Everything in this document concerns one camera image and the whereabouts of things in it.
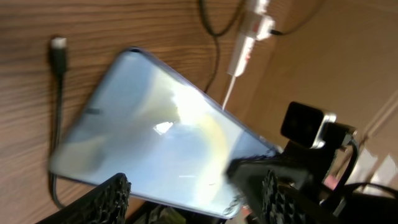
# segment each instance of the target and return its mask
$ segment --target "white cable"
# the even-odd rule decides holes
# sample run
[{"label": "white cable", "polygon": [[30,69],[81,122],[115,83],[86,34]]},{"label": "white cable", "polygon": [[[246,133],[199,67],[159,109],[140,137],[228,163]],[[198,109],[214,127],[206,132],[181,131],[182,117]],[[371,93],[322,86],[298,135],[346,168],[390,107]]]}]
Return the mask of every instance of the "white cable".
[{"label": "white cable", "polygon": [[235,84],[235,79],[236,79],[236,76],[233,75],[231,78],[231,82],[229,83],[228,91],[225,94],[225,98],[224,98],[224,102],[223,102],[223,110],[225,109],[225,106],[229,100],[229,97],[231,96],[232,89],[234,88],[234,84]]}]

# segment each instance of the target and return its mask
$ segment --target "light blue phone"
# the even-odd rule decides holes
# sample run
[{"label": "light blue phone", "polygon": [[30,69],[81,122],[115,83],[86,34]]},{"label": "light blue phone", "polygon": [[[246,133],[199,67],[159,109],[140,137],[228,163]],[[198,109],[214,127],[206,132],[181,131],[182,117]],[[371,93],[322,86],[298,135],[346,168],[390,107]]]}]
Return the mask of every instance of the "light blue phone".
[{"label": "light blue phone", "polygon": [[131,195],[231,218],[231,159],[274,154],[244,125],[151,54],[122,52],[50,160],[50,171],[99,185],[118,172]]}]

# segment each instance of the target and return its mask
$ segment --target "wooden desk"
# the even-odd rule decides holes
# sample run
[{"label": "wooden desk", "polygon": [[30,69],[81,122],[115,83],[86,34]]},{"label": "wooden desk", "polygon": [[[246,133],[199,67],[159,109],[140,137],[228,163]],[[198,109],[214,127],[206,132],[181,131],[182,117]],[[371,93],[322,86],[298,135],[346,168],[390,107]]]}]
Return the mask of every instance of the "wooden desk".
[{"label": "wooden desk", "polygon": [[[209,1],[219,30],[238,1]],[[222,37],[221,63],[209,94],[221,101],[237,27]],[[213,70],[215,50],[202,28],[195,0],[0,0],[0,217],[2,223],[34,223],[57,209],[47,189],[53,76],[46,46],[51,35],[68,38],[63,130],[71,125],[115,55],[140,46],[204,88]],[[261,50],[253,54],[261,55]],[[257,64],[264,64],[264,54]],[[250,90],[235,100],[248,104],[263,65],[242,79]],[[68,204],[90,187],[60,180],[60,200]],[[130,210],[141,205],[131,200]]]}]

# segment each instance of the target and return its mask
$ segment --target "wall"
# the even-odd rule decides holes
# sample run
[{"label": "wall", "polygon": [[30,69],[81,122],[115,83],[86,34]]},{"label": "wall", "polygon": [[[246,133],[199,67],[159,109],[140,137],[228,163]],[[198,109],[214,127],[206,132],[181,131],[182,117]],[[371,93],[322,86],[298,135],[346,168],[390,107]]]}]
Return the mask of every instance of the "wall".
[{"label": "wall", "polygon": [[[294,1],[290,13],[305,14],[314,1]],[[290,17],[283,27],[299,19]],[[291,101],[334,111],[341,123],[358,128],[372,120],[398,84],[398,2],[326,0],[319,13],[294,34],[279,37],[245,122],[281,146],[279,134]],[[377,164],[398,161],[398,116],[367,143]]]}]

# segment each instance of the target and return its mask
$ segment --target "camera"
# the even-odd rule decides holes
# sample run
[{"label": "camera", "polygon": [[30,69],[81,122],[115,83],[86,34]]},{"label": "camera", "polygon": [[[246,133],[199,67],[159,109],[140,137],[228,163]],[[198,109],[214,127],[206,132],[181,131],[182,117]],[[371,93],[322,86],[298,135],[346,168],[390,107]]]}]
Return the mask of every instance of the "camera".
[{"label": "camera", "polygon": [[334,113],[291,102],[280,133],[304,147],[319,149],[325,145],[322,139],[325,126],[335,121]]}]

